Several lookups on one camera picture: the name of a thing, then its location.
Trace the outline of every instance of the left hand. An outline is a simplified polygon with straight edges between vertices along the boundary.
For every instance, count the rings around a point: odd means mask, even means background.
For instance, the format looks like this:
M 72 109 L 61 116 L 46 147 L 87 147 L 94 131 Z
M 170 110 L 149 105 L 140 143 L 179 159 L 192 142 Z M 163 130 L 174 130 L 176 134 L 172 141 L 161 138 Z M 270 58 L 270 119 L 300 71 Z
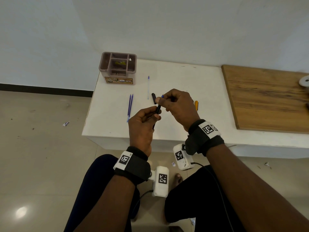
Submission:
M 148 157 L 151 154 L 152 127 L 161 120 L 161 116 L 155 114 L 156 109 L 157 106 L 141 109 L 129 119 L 130 146 L 137 147 Z

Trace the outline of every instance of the paper scrap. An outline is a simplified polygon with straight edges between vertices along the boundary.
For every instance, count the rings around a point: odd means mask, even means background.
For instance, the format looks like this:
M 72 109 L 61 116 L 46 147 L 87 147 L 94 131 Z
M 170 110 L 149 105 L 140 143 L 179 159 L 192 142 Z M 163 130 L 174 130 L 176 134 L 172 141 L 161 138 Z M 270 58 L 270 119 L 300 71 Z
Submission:
M 190 219 L 192 225 L 195 226 L 195 220 L 193 218 L 189 218 L 189 219 Z

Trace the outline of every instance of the black wrist strap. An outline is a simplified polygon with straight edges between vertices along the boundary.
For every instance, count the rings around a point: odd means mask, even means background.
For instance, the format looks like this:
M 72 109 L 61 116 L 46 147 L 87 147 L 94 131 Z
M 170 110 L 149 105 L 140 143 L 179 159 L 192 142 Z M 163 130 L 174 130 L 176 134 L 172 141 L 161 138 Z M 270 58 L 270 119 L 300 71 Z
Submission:
M 125 166 L 121 165 L 123 169 L 116 167 L 114 171 L 115 175 L 126 177 L 134 185 L 147 181 L 151 174 L 150 164 L 147 162 L 148 157 L 136 147 L 130 146 L 126 151 L 116 163 L 116 165 L 121 163 Z
M 206 121 L 203 119 L 195 121 L 189 128 L 189 136 L 185 141 L 186 152 L 188 155 L 194 155 L 195 152 L 197 152 L 206 156 L 206 153 L 210 148 L 224 144 L 224 140 L 219 135 L 210 138 L 205 133 L 206 130 L 203 131 L 202 127 L 199 127 L 199 125 L 204 122 Z M 210 125 L 209 128 L 217 131 L 213 125 Z

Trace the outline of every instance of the wooden board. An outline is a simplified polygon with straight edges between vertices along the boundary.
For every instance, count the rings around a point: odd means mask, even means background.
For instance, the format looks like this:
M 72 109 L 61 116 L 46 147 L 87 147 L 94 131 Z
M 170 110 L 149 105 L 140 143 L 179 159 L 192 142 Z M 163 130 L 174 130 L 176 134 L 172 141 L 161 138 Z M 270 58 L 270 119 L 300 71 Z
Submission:
M 223 65 L 237 129 L 309 133 L 308 73 Z

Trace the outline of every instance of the cable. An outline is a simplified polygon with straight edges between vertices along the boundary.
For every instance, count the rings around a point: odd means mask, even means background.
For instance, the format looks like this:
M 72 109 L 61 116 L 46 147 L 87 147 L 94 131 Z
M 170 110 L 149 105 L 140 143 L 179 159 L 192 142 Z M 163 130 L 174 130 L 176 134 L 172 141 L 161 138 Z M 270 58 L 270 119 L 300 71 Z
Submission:
M 230 218 L 229 218 L 229 215 L 227 214 L 227 210 L 226 210 L 226 207 L 225 207 L 224 199 L 223 199 L 222 192 L 221 192 L 221 189 L 220 189 L 220 186 L 219 186 L 219 183 L 218 183 L 217 179 L 215 178 L 215 176 L 207 168 L 204 168 L 205 166 L 203 166 L 202 164 L 199 164 L 199 163 L 196 163 L 196 162 L 192 162 L 191 164 L 198 164 L 198 165 L 202 166 L 203 169 L 207 170 L 211 174 L 211 176 L 214 178 L 214 181 L 216 182 L 216 184 L 218 186 L 218 189 L 219 189 L 219 192 L 220 192 L 220 195 L 221 195 L 221 199 L 222 199 L 222 203 L 223 203 L 223 206 L 224 206 L 224 209 L 225 209 L 225 213 L 226 213 L 227 219 L 228 219 L 228 221 L 230 223 L 232 231 L 234 232 L 233 226 L 232 226 Z
M 153 192 L 154 190 L 149 190 L 149 191 L 146 191 L 144 194 L 141 195 L 141 197 L 139 198 L 139 200 L 136 202 L 136 205 L 134 206 L 133 210 L 132 210 L 132 213 L 134 212 L 136 206 L 138 205 L 138 202 L 141 201 L 141 198 L 146 195 L 147 193 L 151 193 Z

